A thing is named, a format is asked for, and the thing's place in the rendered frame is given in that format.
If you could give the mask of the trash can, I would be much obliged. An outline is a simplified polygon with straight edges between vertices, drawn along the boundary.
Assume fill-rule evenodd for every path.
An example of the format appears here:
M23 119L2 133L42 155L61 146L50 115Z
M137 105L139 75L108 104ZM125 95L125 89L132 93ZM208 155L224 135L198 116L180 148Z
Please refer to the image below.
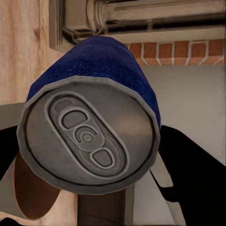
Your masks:
M24 105L0 105L0 131L18 126ZM0 180L0 211L36 221L50 211L60 191L35 175L19 150Z

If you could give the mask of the can of soda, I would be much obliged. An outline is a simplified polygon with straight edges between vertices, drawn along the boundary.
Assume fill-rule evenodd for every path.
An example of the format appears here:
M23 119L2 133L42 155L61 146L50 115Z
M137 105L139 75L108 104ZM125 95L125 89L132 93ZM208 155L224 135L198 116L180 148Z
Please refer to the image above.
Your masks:
M131 51L93 36L31 86L16 135L22 158L48 184L103 195L143 178L160 130L156 95Z

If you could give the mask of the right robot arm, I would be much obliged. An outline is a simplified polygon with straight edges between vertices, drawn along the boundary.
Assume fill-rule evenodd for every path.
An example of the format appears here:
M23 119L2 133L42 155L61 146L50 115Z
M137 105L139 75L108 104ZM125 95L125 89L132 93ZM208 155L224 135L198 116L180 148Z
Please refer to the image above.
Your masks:
M173 188L173 182L170 177L167 163L160 147L158 149L155 163L149 170L163 195L176 226L186 226L184 214L181 211L181 205L178 202L179 200Z

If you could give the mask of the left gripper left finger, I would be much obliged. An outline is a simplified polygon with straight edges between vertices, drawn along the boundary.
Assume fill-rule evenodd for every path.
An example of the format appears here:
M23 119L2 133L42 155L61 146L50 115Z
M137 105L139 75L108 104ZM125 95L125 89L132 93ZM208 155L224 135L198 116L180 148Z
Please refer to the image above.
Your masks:
M17 126L0 131L0 180L19 152L16 131Z

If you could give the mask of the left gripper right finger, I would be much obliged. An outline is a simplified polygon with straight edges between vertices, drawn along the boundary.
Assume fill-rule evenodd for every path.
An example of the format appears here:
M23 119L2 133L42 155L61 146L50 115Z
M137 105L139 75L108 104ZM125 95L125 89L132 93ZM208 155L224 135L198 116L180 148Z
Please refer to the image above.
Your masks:
M177 129L160 135L186 226L226 226L226 166Z

